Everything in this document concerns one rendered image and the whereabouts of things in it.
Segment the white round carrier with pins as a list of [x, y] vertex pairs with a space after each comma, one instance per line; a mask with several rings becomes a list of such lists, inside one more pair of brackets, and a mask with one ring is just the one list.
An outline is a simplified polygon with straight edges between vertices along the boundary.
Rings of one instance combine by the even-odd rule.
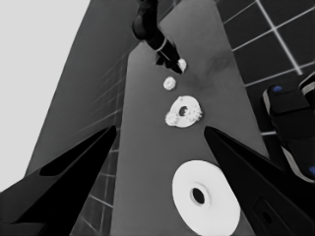
[[190, 95], [183, 95], [179, 96], [171, 105], [170, 109], [168, 112], [175, 112], [179, 116], [179, 120], [176, 126], [171, 126], [171, 127], [177, 127], [177, 128], [188, 128], [192, 125], [194, 125], [196, 122], [199, 120], [190, 120], [189, 119], [189, 114], [190, 114], [190, 109], [194, 106], [200, 106], [198, 100], [194, 98], [193, 96]]

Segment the dark robot body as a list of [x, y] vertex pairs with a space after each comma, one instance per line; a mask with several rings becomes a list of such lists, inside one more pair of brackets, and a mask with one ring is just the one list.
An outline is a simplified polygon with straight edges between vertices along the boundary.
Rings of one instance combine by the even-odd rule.
[[269, 86], [262, 100], [292, 172], [315, 185], [315, 71]]

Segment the large thick white disc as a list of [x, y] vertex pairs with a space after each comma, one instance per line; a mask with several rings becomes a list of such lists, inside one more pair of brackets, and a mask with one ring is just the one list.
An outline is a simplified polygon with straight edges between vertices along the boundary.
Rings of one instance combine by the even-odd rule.
[[200, 236], [230, 236], [240, 204], [222, 171], [204, 160], [182, 163], [172, 178], [172, 197], [186, 225]]

